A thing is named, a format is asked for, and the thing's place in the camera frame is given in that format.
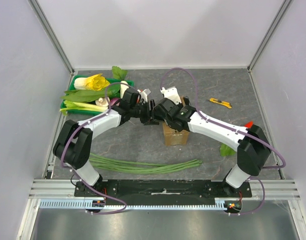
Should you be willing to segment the brown cardboard express box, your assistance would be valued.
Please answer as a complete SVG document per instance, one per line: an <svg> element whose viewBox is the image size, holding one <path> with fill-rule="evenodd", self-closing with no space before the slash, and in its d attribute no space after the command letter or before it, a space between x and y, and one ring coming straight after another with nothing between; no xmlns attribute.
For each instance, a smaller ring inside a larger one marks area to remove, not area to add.
<svg viewBox="0 0 306 240"><path fill-rule="evenodd" d="M189 132L187 130L187 122L181 115L180 110L186 105L183 96L180 97L178 107L172 100L163 98L160 102L160 107L163 109L163 133L166 146L185 145L188 140Z"/></svg>

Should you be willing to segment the yellow utility knife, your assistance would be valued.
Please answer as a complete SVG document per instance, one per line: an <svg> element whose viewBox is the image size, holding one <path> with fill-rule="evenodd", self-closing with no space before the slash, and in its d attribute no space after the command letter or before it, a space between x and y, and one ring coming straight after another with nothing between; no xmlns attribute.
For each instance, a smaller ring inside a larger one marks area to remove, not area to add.
<svg viewBox="0 0 306 240"><path fill-rule="evenodd" d="M229 102L227 102L227 101L222 101L222 100L219 100L219 99L216 99L216 98L210 98L209 101L212 102L212 103L221 105L221 106L225 106L225 107L227 107L229 109L232 108L232 105Z"/></svg>

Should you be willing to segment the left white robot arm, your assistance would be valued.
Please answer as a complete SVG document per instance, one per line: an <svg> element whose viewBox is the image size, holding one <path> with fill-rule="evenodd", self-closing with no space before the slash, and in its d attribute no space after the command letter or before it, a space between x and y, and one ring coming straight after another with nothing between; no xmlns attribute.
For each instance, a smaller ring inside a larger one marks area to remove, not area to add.
<svg viewBox="0 0 306 240"><path fill-rule="evenodd" d="M154 101L149 100L149 89L136 91L128 88L117 105L84 121L67 120L55 142L53 154L64 167L71 168L82 180L85 191L92 197L102 193L102 176L91 165L89 157L92 140L107 130L123 125L131 118L143 124L153 121Z"/></svg>

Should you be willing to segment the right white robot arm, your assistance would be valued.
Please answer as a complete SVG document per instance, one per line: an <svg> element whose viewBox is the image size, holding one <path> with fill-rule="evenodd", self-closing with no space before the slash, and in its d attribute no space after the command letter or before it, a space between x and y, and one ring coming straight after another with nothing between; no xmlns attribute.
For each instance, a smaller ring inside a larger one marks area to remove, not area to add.
<svg viewBox="0 0 306 240"><path fill-rule="evenodd" d="M263 130L253 125L250 128L234 126L217 120L190 105L175 104L163 98L154 107L154 116L165 121L170 128L205 135L237 152L237 163L225 176L222 192L233 197L249 177L256 177L264 167L271 150Z"/></svg>

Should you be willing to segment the white eggplant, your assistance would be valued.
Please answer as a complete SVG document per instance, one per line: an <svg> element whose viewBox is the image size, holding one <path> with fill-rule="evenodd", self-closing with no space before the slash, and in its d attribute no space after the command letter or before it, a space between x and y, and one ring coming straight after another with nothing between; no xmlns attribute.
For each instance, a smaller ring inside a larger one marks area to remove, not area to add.
<svg viewBox="0 0 306 240"><path fill-rule="evenodd" d="M126 81L121 81L120 85L120 98L122 99L126 90L129 89L129 84Z"/></svg>

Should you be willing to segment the white mushroom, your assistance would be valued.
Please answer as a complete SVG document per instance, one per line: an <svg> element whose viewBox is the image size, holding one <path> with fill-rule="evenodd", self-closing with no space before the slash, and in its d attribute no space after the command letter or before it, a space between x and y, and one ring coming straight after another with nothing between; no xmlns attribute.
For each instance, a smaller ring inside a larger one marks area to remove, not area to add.
<svg viewBox="0 0 306 240"><path fill-rule="evenodd" d="M104 97L100 97L95 101L95 104L100 107L107 107L110 103L110 99L106 99Z"/></svg>

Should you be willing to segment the green leaf behind tray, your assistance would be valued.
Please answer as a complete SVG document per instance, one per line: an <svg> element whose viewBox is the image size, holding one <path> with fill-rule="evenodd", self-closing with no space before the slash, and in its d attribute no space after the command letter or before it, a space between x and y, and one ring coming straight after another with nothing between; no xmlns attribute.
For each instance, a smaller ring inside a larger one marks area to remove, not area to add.
<svg viewBox="0 0 306 240"><path fill-rule="evenodd" d="M128 70L122 69L118 66L112 66L111 72L115 79L121 80L121 81L124 81L128 74Z"/></svg>

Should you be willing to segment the yellow napa cabbage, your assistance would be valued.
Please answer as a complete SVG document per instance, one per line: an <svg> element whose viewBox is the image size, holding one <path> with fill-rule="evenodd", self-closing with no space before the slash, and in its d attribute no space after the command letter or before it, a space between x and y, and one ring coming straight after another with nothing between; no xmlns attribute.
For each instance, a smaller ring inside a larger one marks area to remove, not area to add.
<svg viewBox="0 0 306 240"><path fill-rule="evenodd" d="M99 73L89 77L78 77L73 85L76 90L100 91L110 85L110 82Z"/></svg>

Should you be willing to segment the green leafy vegetable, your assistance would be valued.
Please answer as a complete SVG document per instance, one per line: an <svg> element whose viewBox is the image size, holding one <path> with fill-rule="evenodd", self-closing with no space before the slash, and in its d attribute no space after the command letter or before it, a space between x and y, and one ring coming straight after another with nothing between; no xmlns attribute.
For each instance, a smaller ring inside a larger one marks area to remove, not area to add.
<svg viewBox="0 0 306 240"><path fill-rule="evenodd" d="M60 98L65 101L88 103L104 97L114 97L120 92L120 84L113 84L101 90L68 90Z"/></svg>

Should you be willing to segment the green long beans bunch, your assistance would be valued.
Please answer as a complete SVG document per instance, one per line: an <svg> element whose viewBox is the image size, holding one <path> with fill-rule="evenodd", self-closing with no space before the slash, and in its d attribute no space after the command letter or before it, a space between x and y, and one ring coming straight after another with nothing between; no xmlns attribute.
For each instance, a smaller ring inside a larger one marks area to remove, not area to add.
<svg viewBox="0 0 306 240"><path fill-rule="evenodd" d="M198 159L175 164L135 162L105 158L93 153L91 154L89 160L91 165L96 169L136 175L169 174L196 168L202 164L202 161Z"/></svg>

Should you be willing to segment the white leek stalk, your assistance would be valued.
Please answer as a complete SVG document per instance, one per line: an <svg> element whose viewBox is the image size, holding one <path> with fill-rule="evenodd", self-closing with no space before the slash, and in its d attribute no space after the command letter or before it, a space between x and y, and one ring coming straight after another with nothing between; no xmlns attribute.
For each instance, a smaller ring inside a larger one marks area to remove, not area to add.
<svg viewBox="0 0 306 240"><path fill-rule="evenodd" d="M108 107L97 106L95 104L83 103L83 102L74 102L76 107L85 111L93 111L93 112L104 112L108 109Z"/></svg>

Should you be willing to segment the green bok choy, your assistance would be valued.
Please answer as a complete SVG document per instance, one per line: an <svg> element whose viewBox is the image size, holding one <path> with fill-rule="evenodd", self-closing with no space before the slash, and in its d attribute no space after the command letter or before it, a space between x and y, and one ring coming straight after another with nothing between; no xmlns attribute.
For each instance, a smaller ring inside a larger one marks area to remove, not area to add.
<svg viewBox="0 0 306 240"><path fill-rule="evenodd" d="M84 111L84 110L78 109L73 101L64 100L64 105L65 106L61 107L59 111L65 116L67 115L67 112L71 110Z"/></svg>

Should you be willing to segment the green plastic tray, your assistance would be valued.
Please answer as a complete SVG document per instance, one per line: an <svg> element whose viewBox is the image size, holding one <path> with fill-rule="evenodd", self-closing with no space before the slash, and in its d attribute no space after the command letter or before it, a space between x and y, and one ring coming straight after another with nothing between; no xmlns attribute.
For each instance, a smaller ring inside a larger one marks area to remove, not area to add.
<svg viewBox="0 0 306 240"><path fill-rule="evenodd" d="M60 111L63 115L80 114L95 116L107 110L105 90L110 100L121 98L121 79L105 78L99 73L92 76L76 75L67 91L62 96Z"/></svg>

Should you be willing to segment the green lettuce leaf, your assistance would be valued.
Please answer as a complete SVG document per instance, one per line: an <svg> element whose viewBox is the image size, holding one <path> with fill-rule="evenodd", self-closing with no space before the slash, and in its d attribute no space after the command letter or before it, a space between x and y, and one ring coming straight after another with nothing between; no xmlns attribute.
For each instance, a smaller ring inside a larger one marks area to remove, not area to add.
<svg viewBox="0 0 306 240"><path fill-rule="evenodd" d="M220 155L222 157L227 157L227 156L233 156L236 154L236 151L233 150L231 147L227 146L226 144L221 144L220 146Z"/></svg>

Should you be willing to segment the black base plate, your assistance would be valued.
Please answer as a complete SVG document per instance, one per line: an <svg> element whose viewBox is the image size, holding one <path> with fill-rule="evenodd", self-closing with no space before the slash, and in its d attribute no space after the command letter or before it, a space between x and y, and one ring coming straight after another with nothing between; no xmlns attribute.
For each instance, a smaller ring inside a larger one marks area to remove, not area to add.
<svg viewBox="0 0 306 240"><path fill-rule="evenodd" d="M251 198L252 191L248 182L239 188L233 188L222 181L209 179L109 179L88 187L82 182L76 183L76 197L99 196L95 191L126 201L135 197L177 195L185 197L214 198Z"/></svg>

